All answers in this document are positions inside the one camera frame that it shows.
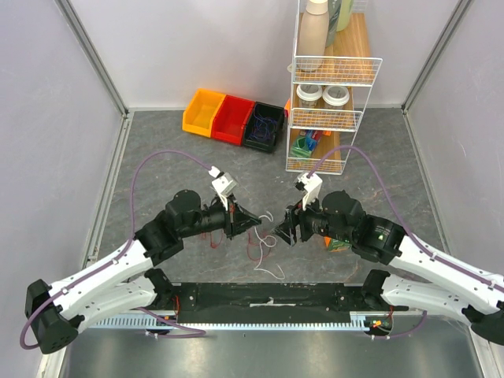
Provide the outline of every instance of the bottle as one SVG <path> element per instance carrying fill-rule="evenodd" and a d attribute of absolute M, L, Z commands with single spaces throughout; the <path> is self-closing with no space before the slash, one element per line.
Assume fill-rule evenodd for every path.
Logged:
<path fill-rule="evenodd" d="M 338 25 L 339 11 L 341 10 L 341 0 L 328 0 L 329 29 L 325 46 L 329 47 L 334 43 L 336 37 L 336 26 Z"/>
<path fill-rule="evenodd" d="M 328 29 L 328 0 L 309 0 L 299 27 L 297 55 L 324 56 Z M 303 71 L 315 71 L 321 66 L 323 60 L 322 58 L 298 59 L 298 66 Z"/>
<path fill-rule="evenodd" d="M 336 30 L 338 32 L 342 31 L 348 26 L 350 22 L 350 16 L 352 15 L 352 7 L 354 6 L 354 0 L 342 0 L 341 10 L 339 11 L 338 27 Z"/>

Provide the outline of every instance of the white string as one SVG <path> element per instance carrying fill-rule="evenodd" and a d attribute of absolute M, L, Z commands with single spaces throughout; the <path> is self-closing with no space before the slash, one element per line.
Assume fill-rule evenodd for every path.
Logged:
<path fill-rule="evenodd" d="M 268 221 L 273 223 L 273 221 L 274 221 L 273 215 L 269 211 L 266 211 L 266 214 L 267 215 L 261 215 L 259 218 L 266 218 Z M 262 258 L 264 256 L 264 251 L 262 250 L 262 245 L 264 244 L 265 246 L 267 246 L 269 248 L 273 248 L 276 245 L 276 237 L 273 235 L 267 235 L 265 238 L 262 238 L 259 236 L 259 232 L 258 232 L 257 227 L 254 227 L 254 231 L 255 231 L 255 235 L 259 239 L 259 249 L 261 250 L 261 257 L 259 258 L 259 264 L 254 268 L 254 270 L 258 270 L 261 272 L 267 272 L 267 273 L 271 274 L 273 277 L 275 277 L 277 280 L 280 280 L 280 281 L 285 280 L 285 273 L 282 270 L 282 268 L 280 267 L 280 265 L 278 265 L 278 264 L 276 264 L 276 266 L 278 266 L 278 269 L 282 272 L 283 277 L 276 276 L 273 272 L 270 272 L 268 269 L 259 268 L 262 264 Z M 266 242 L 266 240 L 268 240 L 268 238 L 273 239 L 272 244 L 268 244 Z"/>

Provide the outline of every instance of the gray table surface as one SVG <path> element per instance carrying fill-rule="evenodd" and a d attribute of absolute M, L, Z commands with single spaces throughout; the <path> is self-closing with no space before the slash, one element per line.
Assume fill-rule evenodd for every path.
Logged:
<path fill-rule="evenodd" d="M 239 181 L 240 204 L 281 220 L 284 207 L 298 201 L 297 173 L 285 172 L 285 138 L 268 155 L 231 146 L 180 130 L 182 112 L 141 112 L 133 120 L 106 222 L 99 256 L 119 247 L 128 237 L 128 188 L 144 156 L 177 148 L 230 172 Z M 391 196 L 411 228 L 440 246 L 410 138 L 398 109 L 369 109 L 356 145 L 376 163 Z M 352 154 L 342 176 L 323 176 L 321 195 L 345 189 L 368 213 L 393 218 L 375 177 Z M 210 176 L 181 157 L 157 158 L 140 173 L 135 190 L 137 225 L 152 219 L 182 189 L 196 190 L 204 202 L 213 197 Z M 266 224 L 263 229 L 271 228 Z M 217 249 L 209 240 L 185 240 L 185 249 L 161 267 L 172 281 L 270 282 L 273 277 L 253 270 L 246 256 L 246 235 L 223 241 Z M 371 268 L 350 251 L 329 253 L 322 238 L 290 248 L 279 240 L 264 268 L 282 266 L 287 281 L 361 283 Z M 397 329 L 411 328 L 417 317 L 396 317 Z M 66 354 L 61 378 L 121 377 L 481 377 L 467 328 L 428 318 L 419 331 L 402 339 L 371 342 L 345 332 L 210 332 L 204 339 L 155 341 L 138 332 L 89 329 Z"/>

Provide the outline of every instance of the black bin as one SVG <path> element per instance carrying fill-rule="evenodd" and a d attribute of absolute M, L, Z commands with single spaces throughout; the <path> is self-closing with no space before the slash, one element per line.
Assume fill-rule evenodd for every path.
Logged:
<path fill-rule="evenodd" d="M 285 109 L 256 102 L 243 133 L 242 145 L 271 153 L 275 150 L 280 130 L 284 128 Z"/>

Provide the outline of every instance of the white jar lid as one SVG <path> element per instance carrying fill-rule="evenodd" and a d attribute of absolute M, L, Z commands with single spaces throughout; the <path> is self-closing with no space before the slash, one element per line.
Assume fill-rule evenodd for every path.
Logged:
<path fill-rule="evenodd" d="M 316 84 L 299 84 L 296 93 L 301 100 L 316 101 L 322 97 L 322 87 Z"/>
<path fill-rule="evenodd" d="M 343 106 L 348 102 L 348 100 L 350 100 L 350 93 L 348 92 L 347 87 L 330 85 L 324 89 L 322 97 L 329 105 Z"/>

